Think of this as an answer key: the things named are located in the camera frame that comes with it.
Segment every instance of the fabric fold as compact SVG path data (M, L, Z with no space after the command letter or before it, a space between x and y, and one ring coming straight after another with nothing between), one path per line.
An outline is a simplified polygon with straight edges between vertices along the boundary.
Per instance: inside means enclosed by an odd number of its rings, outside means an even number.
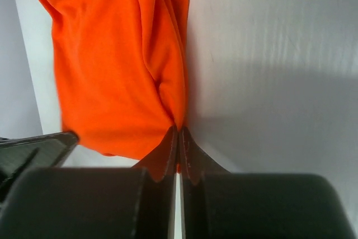
M53 19L63 130L141 159L187 108L189 0L39 0Z

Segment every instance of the gray wall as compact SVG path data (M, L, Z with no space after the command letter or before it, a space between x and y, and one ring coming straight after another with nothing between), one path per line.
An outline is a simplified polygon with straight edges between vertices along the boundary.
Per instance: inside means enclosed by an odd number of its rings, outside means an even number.
M325 176L358 231L358 0L190 0L187 56L198 144Z
M15 0L0 0L0 137L42 134Z

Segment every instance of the orange fabric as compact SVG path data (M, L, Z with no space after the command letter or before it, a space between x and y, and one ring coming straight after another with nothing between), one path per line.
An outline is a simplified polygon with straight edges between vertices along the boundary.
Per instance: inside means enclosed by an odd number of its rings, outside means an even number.
M64 130L102 154L141 159L187 106L189 0L40 0L53 19Z

